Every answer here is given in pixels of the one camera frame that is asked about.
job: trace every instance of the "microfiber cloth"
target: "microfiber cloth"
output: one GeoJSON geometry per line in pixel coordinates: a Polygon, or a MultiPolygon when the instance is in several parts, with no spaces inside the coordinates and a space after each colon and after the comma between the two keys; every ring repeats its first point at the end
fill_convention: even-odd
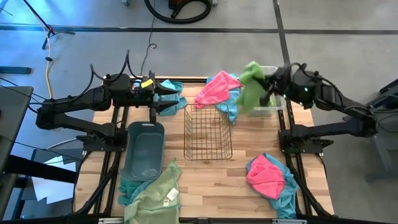
{"type": "MultiPolygon", "coordinates": [[[[273,165],[279,167],[280,171],[284,175],[285,187],[279,194],[279,198],[268,199],[271,203],[272,207],[276,210],[278,218],[296,218],[296,204],[295,204],[295,195],[298,189],[298,185],[293,178],[293,174],[290,173],[289,168],[279,162],[277,159],[273,158],[271,155],[267,153],[262,154],[265,158],[269,160],[269,162],[273,165]]],[[[246,170],[249,172],[251,169],[251,164],[255,159],[250,161],[246,166],[246,170]]]]}
{"type": "Polygon", "coordinates": [[[253,110],[259,104],[260,97],[266,92],[253,78],[265,80],[264,70],[257,62],[250,62],[239,77],[239,82],[244,85],[244,88],[236,104],[242,106],[242,113],[253,110]]]}
{"type": "Polygon", "coordinates": [[[175,188],[182,171],[172,161],[153,183],[142,191],[124,209],[125,224],[162,223],[178,224],[179,195],[168,200],[166,195],[175,188]]]}
{"type": "Polygon", "coordinates": [[[220,71],[211,82],[196,95],[195,108],[204,107],[203,104],[215,104],[228,100],[229,91],[240,87],[239,81],[225,71],[220,71]]]}
{"type": "Polygon", "coordinates": [[[169,108],[164,109],[162,112],[159,113],[160,116],[170,116],[175,115],[177,110],[184,108],[187,105],[187,100],[185,97],[180,96],[183,89],[182,82],[171,82],[170,80],[165,80],[161,83],[162,86],[170,88],[172,90],[177,90],[176,94],[169,94],[169,95],[162,95],[159,96],[158,94],[155,95],[155,101],[178,101],[176,105],[173,105],[169,108]]]}
{"type": "Polygon", "coordinates": [[[130,205],[134,199],[136,199],[137,195],[145,190],[153,180],[148,181],[135,181],[135,180],[126,180],[123,177],[120,177],[120,186],[119,191],[123,194],[119,196],[118,203],[120,205],[130,205]]]}
{"type": "Polygon", "coordinates": [[[254,190],[267,198],[278,199],[285,187],[285,180],[279,167],[260,155],[251,162],[246,181],[254,190]]]}
{"type": "MultiPolygon", "coordinates": [[[[229,74],[233,78],[236,78],[235,74],[229,74]]],[[[206,84],[211,82],[214,77],[207,78],[206,84]]],[[[219,109],[221,112],[227,112],[231,123],[235,124],[235,119],[238,116],[238,106],[236,105],[235,101],[239,96],[241,89],[235,88],[229,91],[229,98],[228,100],[222,102],[223,104],[217,104],[216,108],[219,109]]]]}

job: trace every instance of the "concrete floor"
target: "concrete floor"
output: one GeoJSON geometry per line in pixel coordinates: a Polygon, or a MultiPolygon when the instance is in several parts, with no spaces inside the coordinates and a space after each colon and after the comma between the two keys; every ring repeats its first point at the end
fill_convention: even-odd
{"type": "MultiPolygon", "coordinates": [[[[167,1],[157,1],[159,11],[170,14],[166,10],[167,1]]],[[[136,0],[132,0],[129,7],[112,0],[37,0],[31,4],[53,25],[150,27],[152,22],[144,3],[136,0]]],[[[285,29],[398,29],[395,0],[279,0],[279,6],[285,29]]],[[[13,16],[0,13],[0,23],[38,24],[22,1],[8,1],[4,9],[13,16]]],[[[202,9],[200,3],[191,3],[181,12],[181,17],[202,9]]],[[[203,21],[184,26],[156,21],[155,27],[276,29],[277,24],[272,0],[220,0],[218,7],[203,21]]],[[[127,49],[133,70],[139,72],[148,36],[149,33],[144,32],[78,32],[55,36],[51,41],[54,62],[50,71],[54,96],[78,94],[84,89],[90,76],[90,63],[101,74],[118,72],[127,49]]],[[[34,69],[30,75],[1,77],[18,85],[31,85],[35,93],[48,97],[44,76],[47,51],[40,49],[43,33],[2,30],[0,37],[1,65],[34,69]]],[[[286,40],[291,62],[308,63],[308,69],[319,70],[344,95],[358,102],[367,102],[397,78],[396,35],[286,35],[286,40]]],[[[152,42],[158,47],[150,49],[144,73],[151,69],[158,75],[210,76],[220,70],[239,73],[251,60],[263,65],[284,64],[278,34],[169,32],[154,33],[152,42]]],[[[93,86],[99,84],[99,80],[95,80],[93,86]]],[[[341,121],[343,116],[335,111],[312,109],[312,112],[315,124],[341,121]]],[[[80,111],[73,115],[91,120],[93,112],[80,111]]],[[[34,121],[34,114],[28,112],[18,141],[47,147],[78,134],[66,129],[41,130],[35,127],[34,121]]],[[[330,139],[335,143],[325,149],[324,160],[335,213],[345,218],[397,223],[398,181],[369,184],[364,180],[365,175],[380,169],[369,140],[352,136],[330,139]]],[[[31,152],[29,148],[14,146],[12,153],[30,157],[31,152]]],[[[68,205],[58,203],[38,215],[32,212],[33,208],[43,201],[29,203],[24,209],[26,218],[59,215],[57,206],[68,205]]]]}

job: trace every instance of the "yellow sticker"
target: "yellow sticker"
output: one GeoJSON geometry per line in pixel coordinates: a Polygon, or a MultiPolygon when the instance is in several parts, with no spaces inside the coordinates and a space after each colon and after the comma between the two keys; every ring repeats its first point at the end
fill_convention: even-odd
{"type": "Polygon", "coordinates": [[[150,84],[152,84],[153,82],[154,81],[152,81],[152,80],[147,80],[147,81],[141,83],[141,87],[145,88],[145,87],[149,86],[150,84]]]}

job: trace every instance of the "white label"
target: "white label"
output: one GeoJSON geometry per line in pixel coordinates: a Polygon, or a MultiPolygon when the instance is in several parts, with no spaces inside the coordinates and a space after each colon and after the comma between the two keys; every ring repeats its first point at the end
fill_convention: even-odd
{"type": "Polygon", "coordinates": [[[167,198],[170,200],[174,200],[176,196],[178,195],[178,190],[173,188],[170,190],[170,192],[167,194],[167,198]]]}
{"type": "Polygon", "coordinates": [[[166,206],[169,206],[169,199],[168,198],[165,198],[164,200],[163,200],[163,206],[164,207],[166,207],[166,206]]]}

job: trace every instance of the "gray plastic bin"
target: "gray plastic bin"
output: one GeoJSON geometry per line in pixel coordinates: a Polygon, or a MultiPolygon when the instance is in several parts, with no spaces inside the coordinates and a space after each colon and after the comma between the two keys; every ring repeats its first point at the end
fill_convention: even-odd
{"type": "Polygon", "coordinates": [[[120,171],[126,180],[146,181],[162,172],[165,131],[160,123],[133,122],[127,127],[129,145],[120,171]]]}

